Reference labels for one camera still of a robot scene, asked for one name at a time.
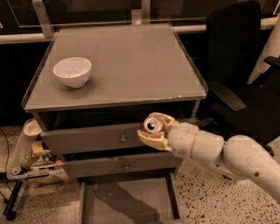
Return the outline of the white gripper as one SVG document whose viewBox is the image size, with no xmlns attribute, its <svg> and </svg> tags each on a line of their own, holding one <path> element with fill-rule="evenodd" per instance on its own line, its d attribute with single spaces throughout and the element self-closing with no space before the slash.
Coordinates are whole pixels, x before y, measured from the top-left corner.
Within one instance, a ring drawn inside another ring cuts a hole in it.
<svg viewBox="0 0 280 224">
<path fill-rule="evenodd" d="M 170 115 L 159 112 L 151 115 L 159 120 L 159 124 L 156 125 L 158 133 L 147 133 L 139 129 L 137 134 L 140 141 L 159 151 L 171 151 L 179 158 L 190 157 L 195 137 L 200 129 L 187 122 L 179 123 Z"/>
</svg>

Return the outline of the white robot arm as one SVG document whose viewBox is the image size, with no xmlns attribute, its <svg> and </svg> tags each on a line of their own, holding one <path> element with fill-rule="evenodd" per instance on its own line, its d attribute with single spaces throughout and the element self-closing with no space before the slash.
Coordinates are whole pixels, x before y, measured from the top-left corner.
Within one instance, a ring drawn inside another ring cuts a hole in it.
<svg viewBox="0 0 280 224">
<path fill-rule="evenodd" d="M 232 179 L 248 179 L 280 203 L 280 164 L 249 136 L 225 140 L 158 112 L 149 114 L 137 134 L 151 148 L 200 161 Z"/>
</svg>

